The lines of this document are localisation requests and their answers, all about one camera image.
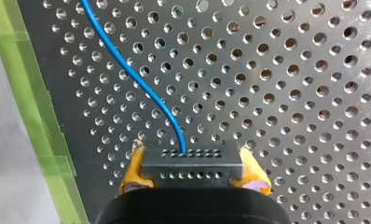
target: yellow part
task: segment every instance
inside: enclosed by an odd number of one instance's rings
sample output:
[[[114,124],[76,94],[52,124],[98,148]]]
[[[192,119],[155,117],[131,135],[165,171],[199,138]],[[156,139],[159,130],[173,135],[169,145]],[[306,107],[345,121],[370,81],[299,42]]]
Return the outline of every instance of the yellow part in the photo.
[[[243,185],[250,182],[263,181],[266,182],[269,187],[266,189],[261,189],[261,193],[269,195],[272,185],[267,174],[258,164],[258,161],[253,156],[252,152],[250,152],[246,147],[242,147],[240,149],[240,158],[243,162],[243,179],[233,180],[232,185],[234,187],[241,188]]]
[[[119,189],[119,194],[124,193],[124,188],[127,183],[138,183],[141,185],[148,186],[150,188],[154,187],[154,183],[150,179],[142,179],[140,175],[140,167],[142,164],[144,155],[144,147],[143,145],[137,147],[133,153],[131,158],[131,165],[128,168],[127,173],[125,174],[124,179],[122,180],[121,187]]]

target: white surface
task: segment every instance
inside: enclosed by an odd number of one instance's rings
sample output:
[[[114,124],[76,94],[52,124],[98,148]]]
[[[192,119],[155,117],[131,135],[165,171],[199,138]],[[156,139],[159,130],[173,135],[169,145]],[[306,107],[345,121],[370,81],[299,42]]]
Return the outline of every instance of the white surface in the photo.
[[[7,223],[60,219],[0,60],[0,224]]]

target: metal plate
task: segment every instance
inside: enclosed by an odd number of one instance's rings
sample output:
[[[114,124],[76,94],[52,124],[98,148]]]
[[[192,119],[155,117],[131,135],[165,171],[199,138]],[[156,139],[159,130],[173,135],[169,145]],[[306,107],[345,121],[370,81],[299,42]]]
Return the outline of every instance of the metal plate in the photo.
[[[173,147],[149,147],[141,174],[158,188],[231,187],[242,178],[243,164],[233,141],[224,145],[192,146],[186,154]]]
[[[19,2],[94,219],[131,140],[174,133],[76,0]],[[189,145],[249,147],[294,223],[371,223],[371,0],[91,3]]]

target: green plastic edge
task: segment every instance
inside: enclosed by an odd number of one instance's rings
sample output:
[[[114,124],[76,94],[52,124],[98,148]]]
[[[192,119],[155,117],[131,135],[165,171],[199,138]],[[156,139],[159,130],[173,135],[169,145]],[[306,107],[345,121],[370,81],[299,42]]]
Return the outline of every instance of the green plastic edge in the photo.
[[[0,56],[62,224],[88,224],[76,170],[17,0],[0,0]]]

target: blue wire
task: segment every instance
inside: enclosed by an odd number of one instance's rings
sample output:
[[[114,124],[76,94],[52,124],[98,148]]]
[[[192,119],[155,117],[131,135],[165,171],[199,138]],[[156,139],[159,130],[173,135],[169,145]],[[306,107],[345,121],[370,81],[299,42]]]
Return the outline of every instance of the blue wire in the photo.
[[[153,92],[153,90],[148,86],[148,84],[145,83],[144,80],[127,64],[127,62],[124,60],[121,54],[117,51],[114,44],[111,42],[109,37],[104,32],[102,26],[96,20],[95,14],[93,13],[93,10],[89,5],[89,1],[80,0],[80,2],[89,19],[89,22],[93,26],[93,29],[98,34],[99,38],[104,42],[107,49],[116,59],[116,61],[125,69],[125,71],[133,78],[133,80],[137,82],[139,86],[151,97],[151,99],[153,99],[153,101],[159,106],[159,108],[163,111],[163,113],[169,119],[169,121],[172,124],[172,127],[174,128],[174,131],[176,132],[177,139],[179,141],[180,150],[182,151],[182,153],[186,153],[186,140],[171,110],[161,101],[161,99],[157,96],[157,94]]]

